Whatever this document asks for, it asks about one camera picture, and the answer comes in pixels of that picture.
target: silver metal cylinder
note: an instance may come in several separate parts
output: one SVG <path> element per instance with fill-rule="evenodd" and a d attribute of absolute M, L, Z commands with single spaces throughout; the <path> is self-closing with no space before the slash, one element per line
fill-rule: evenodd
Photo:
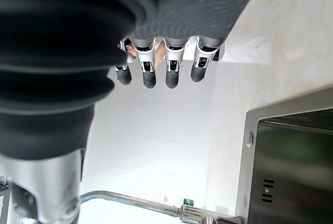
<path fill-rule="evenodd" d="M 81 151 L 44 160 L 2 157 L 10 182 L 35 197 L 38 221 L 73 223 L 80 210 Z"/>
<path fill-rule="evenodd" d="M 159 212 L 161 214 L 169 215 L 172 217 L 178 217 L 180 210 L 178 207 L 172 207 L 166 204 L 151 202 L 144 199 L 135 198 L 128 195 L 117 194 L 108 191 L 93 191 L 83 194 L 81 195 L 81 204 L 92 199 L 104 199 L 107 201 L 119 202 L 122 204 Z"/>

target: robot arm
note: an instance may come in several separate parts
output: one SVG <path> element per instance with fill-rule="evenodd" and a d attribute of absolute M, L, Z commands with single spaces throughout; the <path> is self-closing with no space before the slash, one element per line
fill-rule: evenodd
<path fill-rule="evenodd" d="M 199 81 L 248 1 L 0 0 L 0 153 L 23 221 L 77 223 L 95 103 L 113 89 L 112 66 L 130 82 L 116 47 L 125 35 L 133 33 L 148 88 L 156 84 L 154 38 L 170 38 L 166 82 L 173 88 L 184 44 L 171 39 L 200 35 L 192 75 Z"/>

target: ventilation slot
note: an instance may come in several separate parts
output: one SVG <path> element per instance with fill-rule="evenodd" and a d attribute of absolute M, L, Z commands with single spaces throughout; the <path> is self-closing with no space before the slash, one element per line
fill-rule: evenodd
<path fill-rule="evenodd" d="M 274 181 L 272 181 L 272 180 L 268 180 L 268 179 L 264 179 L 264 182 L 267 182 L 267 183 L 272 183 L 272 184 L 274 184 Z"/>
<path fill-rule="evenodd" d="M 268 199 L 261 199 L 261 201 L 267 202 L 267 203 L 272 203 L 273 202 L 272 200 L 268 200 Z"/>
<path fill-rule="evenodd" d="M 269 185 L 269 184 L 264 184 L 264 187 L 265 187 L 265 188 L 271 188 L 271 189 L 273 189 L 273 188 L 274 188 L 274 186 L 273 186 L 273 185 Z"/>
<path fill-rule="evenodd" d="M 273 195 L 272 195 L 272 189 L 274 188 L 275 181 L 264 179 L 263 180 L 263 194 L 261 201 L 266 203 L 272 203 L 273 202 Z"/>

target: metal screw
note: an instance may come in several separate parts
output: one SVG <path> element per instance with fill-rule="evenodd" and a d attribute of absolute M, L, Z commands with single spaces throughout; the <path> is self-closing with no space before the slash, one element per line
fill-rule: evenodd
<path fill-rule="evenodd" d="M 248 138 L 246 140 L 246 145 L 248 147 L 250 147 L 252 145 L 252 143 L 253 143 L 253 132 L 249 131 L 249 136 L 248 136 Z"/>

